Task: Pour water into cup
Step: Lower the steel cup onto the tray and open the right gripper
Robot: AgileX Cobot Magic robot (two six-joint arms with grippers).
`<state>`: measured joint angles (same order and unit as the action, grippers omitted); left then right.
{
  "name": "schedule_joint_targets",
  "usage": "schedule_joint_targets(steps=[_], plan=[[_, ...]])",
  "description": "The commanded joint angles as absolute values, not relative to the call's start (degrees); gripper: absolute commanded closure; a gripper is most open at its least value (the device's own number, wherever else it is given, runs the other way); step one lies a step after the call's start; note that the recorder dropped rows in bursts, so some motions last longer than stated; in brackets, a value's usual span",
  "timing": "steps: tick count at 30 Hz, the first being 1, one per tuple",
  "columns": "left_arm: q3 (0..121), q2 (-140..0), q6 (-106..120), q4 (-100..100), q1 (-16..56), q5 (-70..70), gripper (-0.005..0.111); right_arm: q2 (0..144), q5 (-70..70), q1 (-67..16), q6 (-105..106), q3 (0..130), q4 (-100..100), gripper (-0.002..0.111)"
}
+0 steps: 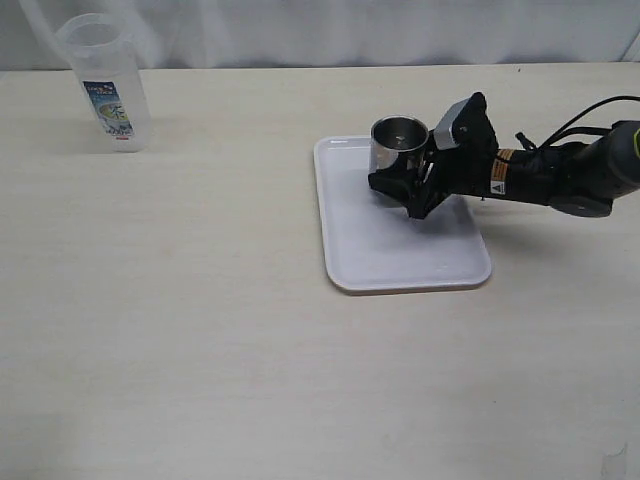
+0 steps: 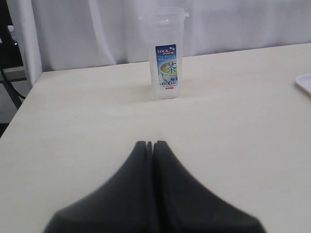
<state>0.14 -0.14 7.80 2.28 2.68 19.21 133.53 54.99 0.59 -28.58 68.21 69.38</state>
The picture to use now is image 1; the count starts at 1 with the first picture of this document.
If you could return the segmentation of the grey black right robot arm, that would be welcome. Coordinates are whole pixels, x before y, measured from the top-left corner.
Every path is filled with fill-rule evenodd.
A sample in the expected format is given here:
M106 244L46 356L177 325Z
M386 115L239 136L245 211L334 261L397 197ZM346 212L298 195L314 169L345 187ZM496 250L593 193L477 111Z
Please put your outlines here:
M453 195L550 207L603 218L616 199L639 189L639 123L609 127L570 119L542 144L517 133L502 148L483 93L452 105L435 128L390 116L370 130L369 188L424 219Z

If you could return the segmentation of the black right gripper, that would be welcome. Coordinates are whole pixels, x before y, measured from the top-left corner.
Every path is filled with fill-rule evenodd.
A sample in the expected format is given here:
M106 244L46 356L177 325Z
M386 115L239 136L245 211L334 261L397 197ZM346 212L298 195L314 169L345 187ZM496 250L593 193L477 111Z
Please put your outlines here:
M553 168L523 133L521 149L501 148L487 115L483 93L475 92L454 121L458 147L439 151L435 130L429 131L422 161L397 159L368 174L369 187L424 219L452 195L546 205L553 186Z

